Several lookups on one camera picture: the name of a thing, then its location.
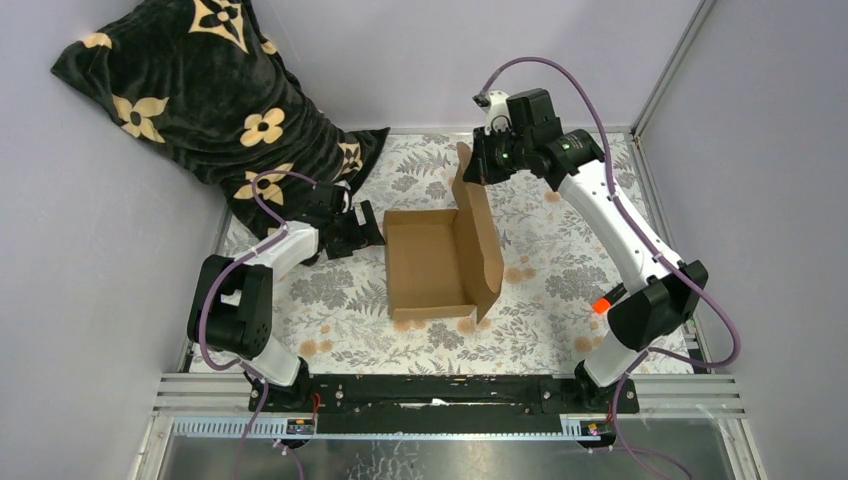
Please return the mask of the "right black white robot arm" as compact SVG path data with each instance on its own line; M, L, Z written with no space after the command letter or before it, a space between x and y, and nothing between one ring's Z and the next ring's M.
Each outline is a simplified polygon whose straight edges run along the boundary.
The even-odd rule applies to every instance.
M473 100L486 120L473 131L464 180L494 185L523 170L543 179L583 217L619 272L623 298L610 301L609 332L575 369L575 402L597 412L638 356L692 316L693 289L705 286L708 272L699 261L684 262L639 216L587 131L563 131L546 90L487 91Z

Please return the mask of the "brown cardboard box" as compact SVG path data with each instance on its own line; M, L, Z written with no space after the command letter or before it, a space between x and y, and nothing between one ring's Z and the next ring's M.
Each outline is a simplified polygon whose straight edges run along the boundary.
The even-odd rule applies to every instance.
M463 179L471 167L471 147L460 142L457 153L455 208L384 213L393 321L473 315L480 323L501 295L505 265L487 191Z

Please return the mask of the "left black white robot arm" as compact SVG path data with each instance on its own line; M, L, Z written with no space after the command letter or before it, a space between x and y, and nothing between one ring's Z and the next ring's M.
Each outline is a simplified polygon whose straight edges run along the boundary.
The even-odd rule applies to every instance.
M236 356L243 368L272 384L272 398L288 411L309 401L304 360L272 336L273 284L278 275L320 255L349 257L385 243L372 204L356 202L350 188L320 183L280 232L237 258L207 257L200 270L188 338Z

